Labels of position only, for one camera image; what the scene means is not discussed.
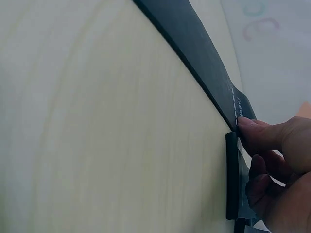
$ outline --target finger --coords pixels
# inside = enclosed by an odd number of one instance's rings
[[[282,151],[282,139],[285,123],[279,125],[263,125],[239,117],[239,129],[243,135],[245,149],[251,155],[268,151]]]
[[[246,185],[248,204],[259,218],[269,215],[284,187],[274,183],[268,174],[251,179]]]
[[[251,162],[251,168],[248,172],[248,178],[251,180],[258,175],[266,174],[266,164],[264,159],[259,155],[254,155]]]
[[[294,171],[290,168],[284,158],[273,151],[263,152],[260,156],[265,161],[266,169],[269,175],[276,180],[287,184]]]
[[[255,122],[255,123],[258,124],[258,125],[263,125],[263,126],[269,125],[268,123],[263,122],[263,121],[261,121],[261,120],[253,120],[253,122]]]

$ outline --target fingernail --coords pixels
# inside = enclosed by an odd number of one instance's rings
[[[255,122],[243,116],[238,118],[238,122],[239,122],[239,125],[256,125]]]
[[[267,177],[268,176],[268,174],[261,174],[261,175],[258,175],[258,176],[256,176],[255,178],[254,178],[254,181],[256,181],[256,182],[260,182],[260,181],[262,181],[265,177]]]

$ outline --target black rubber strip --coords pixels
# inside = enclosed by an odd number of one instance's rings
[[[237,117],[256,119],[188,0],[133,1],[174,49],[232,131],[237,131]]]

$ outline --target pale yellow surface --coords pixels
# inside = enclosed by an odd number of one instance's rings
[[[191,0],[231,79],[218,0]],[[228,126],[130,0],[0,3],[0,232],[233,232]]]

